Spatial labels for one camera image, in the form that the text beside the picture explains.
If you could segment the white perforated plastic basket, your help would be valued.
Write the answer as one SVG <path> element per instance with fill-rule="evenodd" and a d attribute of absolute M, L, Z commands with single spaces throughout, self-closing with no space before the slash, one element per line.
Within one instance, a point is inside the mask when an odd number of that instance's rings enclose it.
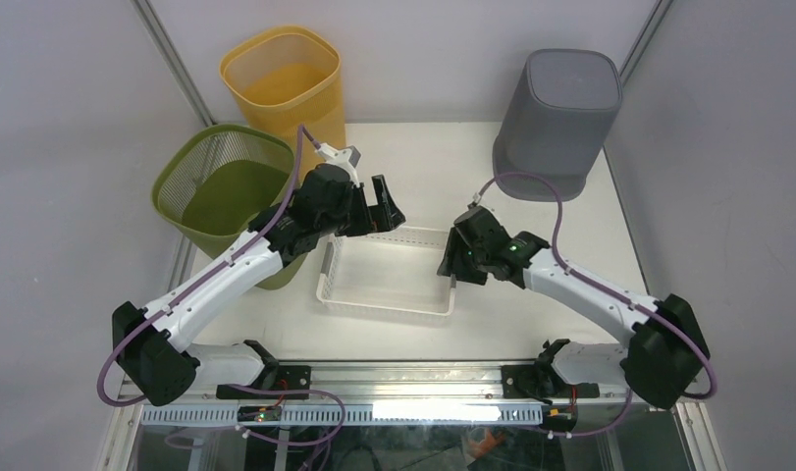
<path fill-rule="evenodd" d="M 316 289 L 330 312 L 384 322 L 439 325 L 455 305 L 456 281 L 438 268 L 446 231 L 400 227 L 358 237 L 332 236 Z"/>

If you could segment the grey mesh waste bin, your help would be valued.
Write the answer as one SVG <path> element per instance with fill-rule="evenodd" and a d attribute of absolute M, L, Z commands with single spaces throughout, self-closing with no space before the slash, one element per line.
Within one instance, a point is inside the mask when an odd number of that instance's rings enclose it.
<path fill-rule="evenodd" d="M 581 49 L 530 53 L 494 141 L 497 184 L 508 196 L 552 201 L 549 181 L 564 201 L 579 196 L 622 104 L 614 62 Z"/>

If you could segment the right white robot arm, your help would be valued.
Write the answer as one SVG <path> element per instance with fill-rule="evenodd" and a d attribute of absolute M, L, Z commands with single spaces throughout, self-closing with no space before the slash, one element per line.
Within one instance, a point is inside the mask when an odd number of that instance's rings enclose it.
<path fill-rule="evenodd" d="M 621 385 L 657 408 L 671 408 L 708 368 L 709 349 L 685 299 L 622 289 L 562 258 L 553 242 L 529 232 L 510 235 L 481 205 L 454 220 L 438 273 L 479 286 L 495 278 L 536 292 L 613 337 L 612 343 L 544 343 L 534 362 L 542 397 L 578 384 Z"/>

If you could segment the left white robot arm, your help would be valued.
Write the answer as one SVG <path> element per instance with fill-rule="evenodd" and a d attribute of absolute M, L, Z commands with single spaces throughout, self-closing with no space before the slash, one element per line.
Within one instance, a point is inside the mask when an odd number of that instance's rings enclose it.
<path fill-rule="evenodd" d="M 222 254 L 175 291 L 112 315 L 112 361 L 154 406 L 191 387 L 213 385 L 221 397 L 244 390 L 253 398 L 277 385 L 278 360 L 258 341 L 205 345 L 196 337 L 227 304 L 288 268 L 324 236 L 391 232 L 405 217 L 386 179 L 372 179 L 376 204 L 347 170 L 320 164 L 285 200 L 260 212 Z"/>

